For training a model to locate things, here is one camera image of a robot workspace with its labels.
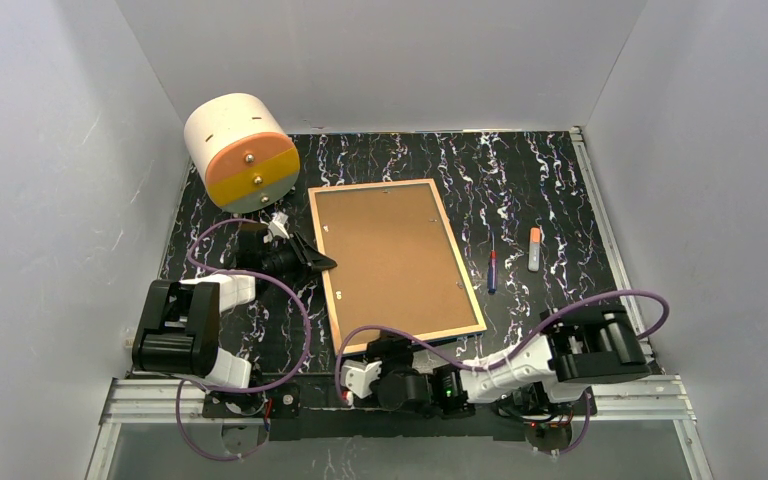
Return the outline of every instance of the pen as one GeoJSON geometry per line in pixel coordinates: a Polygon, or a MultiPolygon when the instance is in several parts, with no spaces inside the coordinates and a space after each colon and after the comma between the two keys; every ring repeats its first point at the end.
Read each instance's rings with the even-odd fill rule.
{"type": "Polygon", "coordinates": [[[496,236],[490,232],[490,267],[487,271],[487,293],[496,293],[496,236]]]}

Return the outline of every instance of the black marble surface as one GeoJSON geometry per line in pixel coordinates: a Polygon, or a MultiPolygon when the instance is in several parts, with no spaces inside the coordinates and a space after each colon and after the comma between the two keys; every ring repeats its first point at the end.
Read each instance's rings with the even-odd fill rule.
{"type": "MultiPolygon", "coordinates": [[[[549,307],[616,288],[566,132],[296,135],[293,140],[302,159],[296,192],[247,217],[269,221],[273,212],[284,212],[291,231],[311,240],[310,187],[435,180],[487,322],[483,335],[457,341],[461,358],[516,343],[549,307]],[[543,232],[538,273],[526,267],[533,226],[543,232]],[[499,276],[493,296],[485,285],[491,231],[499,276]]],[[[226,218],[230,214],[211,203],[191,168],[161,277],[204,275],[186,263],[187,247],[226,218]]],[[[233,232],[229,226],[205,240],[198,258],[221,266],[231,253],[233,232]]],[[[334,349],[321,278],[291,286],[308,306],[313,324],[311,355],[302,372],[330,373],[334,349]]],[[[303,340],[301,315],[275,288],[221,320],[222,347],[265,373],[291,368],[303,340]]]]}

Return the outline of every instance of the metal frame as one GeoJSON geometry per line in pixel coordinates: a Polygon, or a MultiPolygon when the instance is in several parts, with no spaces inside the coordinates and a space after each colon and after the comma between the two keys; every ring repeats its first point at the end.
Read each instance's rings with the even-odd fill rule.
{"type": "MultiPolygon", "coordinates": [[[[590,157],[584,145],[581,129],[570,130],[576,158],[596,215],[596,223],[608,255],[614,281],[619,288],[631,288],[605,211],[590,157]]],[[[634,299],[623,299],[629,317],[641,332],[645,329],[640,308],[634,299]]],[[[647,341],[641,342],[644,352],[653,356],[647,341]]],[[[174,424],[175,393],[179,380],[133,379],[114,380],[101,417],[99,434],[87,470],[86,478],[101,480],[108,477],[119,431],[126,423],[174,424]]],[[[593,421],[672,420],[688,471],[693,480],[709,480],[713,476],[696,431],[696,414],[678,375],[652,375],[643,380],[615,385],[594,385],[593,393],[599,413],[593,421]]],[[[185,423],[218,423],[224,425],[260,425],[256,418],[211,419],[202,417],[205,394],[192,384],[182,392],[181,413],[185,423]]]]}
{"type": "MultiPolygon", "coordinates": [[[[581,134],[581,127],[573,127],[570,129],[569,133],[570,138],[572,139],[573,149],[575,150],[575,156],[578,160],[578,166],[584,177],[584,184],[587,187],[587,194],[590,197],[590,203],[593,207],[593,212],[596,215],[596,224],[598,225],[599,233],[602,236],[602,243],[605,245],[605,250],[608,254],[608,262],[611,265],[614,282],[616,282],[617,288],[631,288],[631,281],[628,278],[628,273],[625,271],[625,263],[620,255],[617,240],[614,237],[614,230],[611,228],[608,212],[605,210],[605,204],[602,201],[602,193],[599,191],[599,184],[596,181],[596,174],[593,171],[593,166],[590,162],[590,155],[587,154],[587,147],[584,145],[584,137],[581,134]]],[[[637,305],[637,300],[633,297],[623,298],[623,304],[628,309],[629,317],[638,333],[645,330],[646,326],[643,323],[643,316],[640,313],[640,307],[637,305]]],[[[648,350],[647,355],[654,356],[654,352],[652,351],[652,347],[648,340],[641,341],[641,344],[644,346],[645,350],[648,350]]],[[[684,385],[681,385],[681,390],[684,392],[684,385]]],[[[687,406],[689,411],[692,412],[693,410],[690,406],[690,400],[687,400],[687,406]]],[[[684,453],[684,460],[687,464],[687,469],[690,472],[691,478],[693,480],[712,479],[711,468],[708,465],[708,460],[702,449],[699,433],[696,431],[695,415],[693,415],[693,418],[682,420],[675,419],[673,420],[673,424],[675,425],[676,435],[681,444],[681,450],[684,453]]]]}

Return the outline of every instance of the cylindrical container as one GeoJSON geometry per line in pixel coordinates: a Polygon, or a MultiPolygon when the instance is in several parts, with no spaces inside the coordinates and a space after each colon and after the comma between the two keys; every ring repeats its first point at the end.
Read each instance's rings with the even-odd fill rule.
{"type": "Polygon", "coordinates": [[[299,152],[257,97],[231,93],[198,107],[184,141],[207,194],[219,208],[248,213],[293,188],[299,152]]]}

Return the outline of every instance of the gray wall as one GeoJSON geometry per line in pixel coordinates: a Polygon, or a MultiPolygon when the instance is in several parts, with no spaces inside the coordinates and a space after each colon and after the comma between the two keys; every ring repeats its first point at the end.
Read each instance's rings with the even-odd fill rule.
{"type": "Polygon", "coordinates": [[[585,134],[715,476],[768,478],[768,2],[699,3],[648,3],[585,134]]]}
{"type": "Polygon", "coordinates": [[[182,119],[229,92],[285,130],[567,129],[644,0],[117,0],[182,119]]]}
{"type": "Polygon", "coordinates": [[[181,129],[112,0],[0,0],[0,479],[83,477],[181,129]]]}

